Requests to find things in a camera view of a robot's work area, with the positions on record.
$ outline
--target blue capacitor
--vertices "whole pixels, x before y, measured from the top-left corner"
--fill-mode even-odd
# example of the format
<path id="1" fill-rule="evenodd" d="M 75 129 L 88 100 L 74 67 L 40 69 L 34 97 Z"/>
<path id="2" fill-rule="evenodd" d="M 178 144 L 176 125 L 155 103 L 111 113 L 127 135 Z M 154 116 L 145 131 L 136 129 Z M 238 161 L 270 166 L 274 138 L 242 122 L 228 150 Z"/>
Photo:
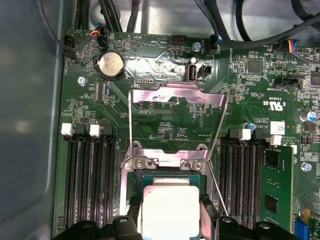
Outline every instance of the blue capacitor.
<path id="1" fill-rule="evenodd" d="M 243 128 L 250 129 L 250 131 L 253 132 L 254 130 L 256 130 L 256 125 L 253 123 L 246 122 L 245 124 L 243 124 Z"/>
<path id="2" fill-rule="evenodd" d="M 317 114 L 314 111 L 304 111 L 300 114 L 300 120 L 302 122 L 315 122 Z"/>

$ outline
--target memory chip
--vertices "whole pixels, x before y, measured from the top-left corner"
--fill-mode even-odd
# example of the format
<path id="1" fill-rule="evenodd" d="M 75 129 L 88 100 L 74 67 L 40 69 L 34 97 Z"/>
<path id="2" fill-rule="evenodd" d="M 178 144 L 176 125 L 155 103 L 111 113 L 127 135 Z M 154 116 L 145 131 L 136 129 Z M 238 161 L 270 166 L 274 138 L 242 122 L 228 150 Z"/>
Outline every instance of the memory chip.
<path id="1" fill-rule="evenodd" d="M 312 72 L 311 73 L 310 85 L 320 87 L 320 72 Z"/>
<path id="2" fill-rule="evenodd" d="M 265 164 L 278 168 L 279 167 L 279 152 L 266 151 L 265 152 Z"/>
<path id="3" fill-rule="evenodd" d="M 278 199 L 270 195 L 265 195 L 264 206 L 267 210 L 275 214 L 278 213 Z"/>
<path id="4" fill-rule="evenodd" d="M 248 61 L 248 72 L 252 74 L 261 73 L 261 61 L 260 60 L 249 60 Z"/>

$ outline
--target black cable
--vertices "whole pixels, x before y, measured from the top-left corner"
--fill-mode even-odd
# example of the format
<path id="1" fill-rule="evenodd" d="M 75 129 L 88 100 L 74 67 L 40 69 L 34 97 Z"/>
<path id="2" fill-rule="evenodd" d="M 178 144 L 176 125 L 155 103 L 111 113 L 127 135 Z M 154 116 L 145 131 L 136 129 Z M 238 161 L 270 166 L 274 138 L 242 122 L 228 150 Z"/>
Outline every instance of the black cable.
<path id="1" fill-rule="evenodd" d="M 313 15 L 305 8 L 300 0 L 291 0 L 291 6 L 295 14 L 302 20 L 307 21 L 308 19 L 312 18 Z M 320 22 L 315 22 L 311 25 L 315 29 L 320 32 Z"/>
<path id="2" fill-rule="evenodd" d="M 128 26 L 126 27 L 127 33 L 133 33 L 135 31 L 138 13 L 139 13 L 139 0 L 132 0 L 131 15 L 128 21 Z"/>
<path id="3" fill-rule="evenodd" d="M 121 23 L 115 8 L 115 4 L 113 0 L 105 0 L 106 1 L 106 6 L 110 11 L 111 19 L 113 20 L 114 28 L 116 32 L 122 32 L 122 27 Z"/>
<path id="4" fill-rule="evenodd" d="M 222 40 L 225 42 L 225 44 L 229 48 L 236 49 L 236 50 L 257 48 L 257 47 L 261 47 L 263 45 L 269 45 L 269 44 L 275 43 L 275 42 L 283 40 L 283 39 L 288 39 L 288 38 L 292 37 L 293 35 L 300 33 L 301 31 L 303 31 L 304 29 L 309 27 L 311 24 L 320 20 L 320 12 L 319 12 L 315 16 L 308 19 L 307 21 L 297 25 L 296 27 L 294 27 L 290 30 L 287 30 L 283 33 L 280 33 L 278 35 L 268 37 L 265 39 L 261 39 L 261 40 L 257 40 L 257 41 L 250 41 L 250 42 L 234 41 L 234 40 L 231 40 L 228 35 L 228 32 L 227 32 L 226 27 L 224 25 L 224 22 L 221 18 L 216 0 L 204 0 L 204 3 L 207 6 L 209 12 L 211 13 L 211 15 L 212 15 L 217 27 L 218 27 L 218 30 L 219 30 L 219 33 L 220 33 Z"/>
<path id="5" fill-rule="evenodd" d="M 45 29 L 48 31 L 48 34 L 50 36 L 50 38 L 52 38 L 52 40 L 58 44 L 62 49 L 68 51 L 68 52 L 76 52 L 76 51 L 79 51 L 80 49 L 82 49 L 85 45 L 87 45 L 92 37 L 89 36 L 87 38 L 85 38 L 81 43 L 79 43 L 76 47 L 69 47 L 67 45 L 65 45 L 64 43 L 62 43 L 58 38 L 57 36 L 55 35 L 54 31 L 52 30 L 50 24 L 49 24 L 49 21 L 47 19 L 47 16 L 46 16 L 46 13 L 45 13 L 45 9 L 44 9 L 44 6 L 43 6 L 43 3 L 42 3 L 42 0 L 35 0 L 36 2 L 36 6 L 37 6 L 37 9 L 38 9 L 38 12 L 39 12 L 39 15 L 41 17 L 41 20 L 42 20 L 42 23 L 45 27 Z"/>
<path id="6" fill-rule="evenodd" d="M 240 36 L 242 37 L 243 41 L 251 42 L 252 40 L 246 31 L 244 19 L 243 19 L 243 14 L 242 14 L 242 10 L 244 8 L 244 2 L 245 2 L 245 0 L 237 0 L 236 1 L 235 21 L 236 21 L 236 26 L 239 30 Z"/>
<path id="7" fill-rule="evenodd" d="M 89 4 L 87 0 L 81 0 L 81 28 L 82 30 L 89 29 Z"/>
<path id="8" fill-rule="evenodd" d="M 75 29 L 81 28 L 81 13 L 82 13 L 81 5 L 82 5 L 82 0 L 77 0 L 76 6 L 75 6 L 75 18 L 74 18 Z"/>
<path id="9" fill-rule="evenodd" d="M 198 6 L 198 8 L 201 10 L 201 12 L 205 15 L 205 17 L 209 20 L 213 31 L 214 31 L 214 35 L 216 37 L 216 40 L 219 40 L 219 31 L 218 31 L 218 27 L 216 25 L 216 22 L 214 20 L 214 18 L 211 16 L 211 14 L 209 13 L 208 9 L 206 8 L 203 0 L 194 0 L 195 4 Z"/>
<path id="10" fill-rule="evenodd" d="M 295 51 L 293 53 L 291 53 L 291 55 L 295 56 L 297 59 L 300 59 L 300 60 L 306 62 L 307 64 L 320 64 L 320 61 L 310 60 L 309 58 L 306 58 Z"/>
<path id="11" fill-rule="evenodd" d="M 105 20 L 105 23 L 106 23 L 106 26 L 107 26 L 108 30 L 110 32 L 115 32 L 115 28 L 114 28 L 114 26 L 112 24 L 111 15 L 110 15 L 109 9 L 107 7 L 106 1 L 105 0 L 99 0 L 99 3 L 100 3 L 101 12 L 102 12 L 102 15 L 104 17 L 104 20 Z"/>

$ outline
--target motherboard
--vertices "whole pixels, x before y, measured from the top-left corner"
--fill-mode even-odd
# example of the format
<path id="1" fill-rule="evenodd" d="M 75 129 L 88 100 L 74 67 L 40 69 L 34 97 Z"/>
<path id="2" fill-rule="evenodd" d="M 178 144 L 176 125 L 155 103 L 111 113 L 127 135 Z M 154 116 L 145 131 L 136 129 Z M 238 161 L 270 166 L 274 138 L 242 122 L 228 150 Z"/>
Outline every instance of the motherboard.
<path id="1" fill-rule="evenodd" d="M 71 30 L 66 41 L 76 45 L 89 34 Z M 296 52 L 320 59 L 320 48 Z M 225 96 L 225 111 L 182 95 L 129 96 L 182 83 Z M 275 45 L 232 50 L 211 38 L 124 32 L 93 38 L 64 59 L 53 235 L 80 220 L 103 226 L 123 214 L 121 192 L 129 205 L 152 176 L 187 176 L 223 212 L 200 171 L 142 170 L 149 162 L 138 161 L 121 189 L 131 141 L 164 154 L 209 150 L 231 217 L 248 228 L 268 221 L 293 231 L 303 215 L 320 211 L 319 98 L 319 66 Z"/>

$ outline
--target blue connector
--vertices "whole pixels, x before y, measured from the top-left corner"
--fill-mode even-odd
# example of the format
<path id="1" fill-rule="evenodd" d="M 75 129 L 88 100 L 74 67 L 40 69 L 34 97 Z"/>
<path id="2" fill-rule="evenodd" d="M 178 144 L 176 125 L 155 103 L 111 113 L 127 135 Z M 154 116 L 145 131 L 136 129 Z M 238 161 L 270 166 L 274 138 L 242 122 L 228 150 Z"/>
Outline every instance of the blue connector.
<path id="1" fill-rule="evenodd" d="M 294 221 L 294 235 L 301 240 L 309 239 L 309 226 L 305 225 L 303 221 Z"/>

